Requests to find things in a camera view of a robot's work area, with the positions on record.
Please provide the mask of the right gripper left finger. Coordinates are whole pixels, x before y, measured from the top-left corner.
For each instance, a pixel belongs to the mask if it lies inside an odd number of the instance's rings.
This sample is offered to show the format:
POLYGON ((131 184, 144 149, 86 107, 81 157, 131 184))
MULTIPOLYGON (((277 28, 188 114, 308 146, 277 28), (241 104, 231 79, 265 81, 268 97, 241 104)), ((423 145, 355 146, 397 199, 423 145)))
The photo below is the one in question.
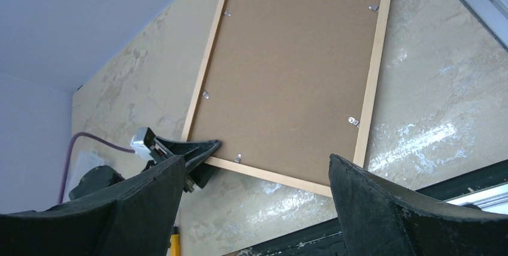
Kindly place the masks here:
POLYGON ((185 184, 174 156, 48 210, 1 216, 2 255, 165 255, 185 184))

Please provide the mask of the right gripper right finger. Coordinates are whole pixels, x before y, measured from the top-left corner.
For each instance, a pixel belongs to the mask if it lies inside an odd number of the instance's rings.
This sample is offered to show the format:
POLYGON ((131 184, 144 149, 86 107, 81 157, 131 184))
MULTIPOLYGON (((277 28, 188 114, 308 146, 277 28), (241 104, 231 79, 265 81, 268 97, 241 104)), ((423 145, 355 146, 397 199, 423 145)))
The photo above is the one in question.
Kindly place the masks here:
POLYGON ((329 182, 349 255, 506 255, 507 216, 449 204, 339 155, 329 182))

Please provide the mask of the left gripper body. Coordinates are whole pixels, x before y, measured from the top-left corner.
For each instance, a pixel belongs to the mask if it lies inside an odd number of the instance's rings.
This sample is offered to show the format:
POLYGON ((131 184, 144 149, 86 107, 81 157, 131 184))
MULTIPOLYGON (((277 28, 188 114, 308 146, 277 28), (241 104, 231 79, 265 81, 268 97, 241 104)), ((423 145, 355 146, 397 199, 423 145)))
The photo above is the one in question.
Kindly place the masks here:
POLYGON ((153 166, 165 161, 174 155, 174 152, 171 152, 171 147, 174 145, 174 143, 168 139, 157 136, 149 127, 145 138, 145 144, 149 147, 150 155, 153 159, 147 161, 143 171, 147 171, 153 166))

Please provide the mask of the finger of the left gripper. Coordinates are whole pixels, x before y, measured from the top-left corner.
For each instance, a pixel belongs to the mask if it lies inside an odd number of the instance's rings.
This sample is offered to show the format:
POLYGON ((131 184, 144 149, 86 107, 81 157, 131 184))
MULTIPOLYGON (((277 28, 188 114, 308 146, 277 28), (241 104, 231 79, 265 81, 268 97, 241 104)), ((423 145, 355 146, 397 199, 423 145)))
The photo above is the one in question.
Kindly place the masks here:
POLYGON ((174 152, 173 156, 180 156, 184 159, 187 173, 208 160, 222 145, 220 140, 170 141, 174 143, 171 147, 171 152, 174 152))
POLYGON ((216 172, 217 167, 206 163, 200 164, 186 175, 184 192, 193 192, 196 186, 203 189, 216 172))

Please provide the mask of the yellow handled screwdriver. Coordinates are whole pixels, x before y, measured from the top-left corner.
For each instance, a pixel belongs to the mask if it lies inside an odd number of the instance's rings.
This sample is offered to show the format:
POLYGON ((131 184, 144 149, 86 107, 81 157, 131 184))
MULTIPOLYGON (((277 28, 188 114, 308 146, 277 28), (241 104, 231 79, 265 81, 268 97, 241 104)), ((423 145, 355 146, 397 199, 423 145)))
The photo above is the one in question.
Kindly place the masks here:
POLYGON ((181 256, 180 233, 178 226, 173 227, 170 237, 170 256, 181 256))

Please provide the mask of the wooden picture frame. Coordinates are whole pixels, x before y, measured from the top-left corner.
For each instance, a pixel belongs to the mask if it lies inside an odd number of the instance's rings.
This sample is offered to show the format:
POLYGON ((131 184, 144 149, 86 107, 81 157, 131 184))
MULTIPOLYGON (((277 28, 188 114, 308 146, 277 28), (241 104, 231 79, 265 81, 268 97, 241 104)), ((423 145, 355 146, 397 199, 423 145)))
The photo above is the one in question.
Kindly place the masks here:
POLYGON ((363 167, 391 0, 218 0, 182 132, 210 165, 330 196, 363 167))

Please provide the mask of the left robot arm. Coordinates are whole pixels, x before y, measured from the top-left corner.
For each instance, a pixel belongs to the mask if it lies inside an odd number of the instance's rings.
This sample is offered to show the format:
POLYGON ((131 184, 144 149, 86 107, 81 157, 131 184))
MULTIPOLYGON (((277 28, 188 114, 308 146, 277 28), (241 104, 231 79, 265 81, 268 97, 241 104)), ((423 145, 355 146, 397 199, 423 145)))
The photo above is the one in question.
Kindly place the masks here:
MULTIPOLYGON (((110 143, 91 133, 78 132, 69 143, 68 157, 71 156, 74 144, 79 137, 91 138, 113 149, 140 156, 147 161, 146 166, 142 169, 143 172, 170 159, 172 156, 183 157, 186 166, 183 191, 188 193, 193 192, 195 187, 203 189, 214 175, 217 169, 205 162, 222 145, 220 140, 173 141, 157 136, 151 128, 144 127, 138 129, 133 135, 131 147, 128 149, 110 143)), ((67 196, 70 200, 75 200, 124 180, 125 178, 109 165, 99 165, 89 169, 80 178, 77 185, 67 192, 67 196)))

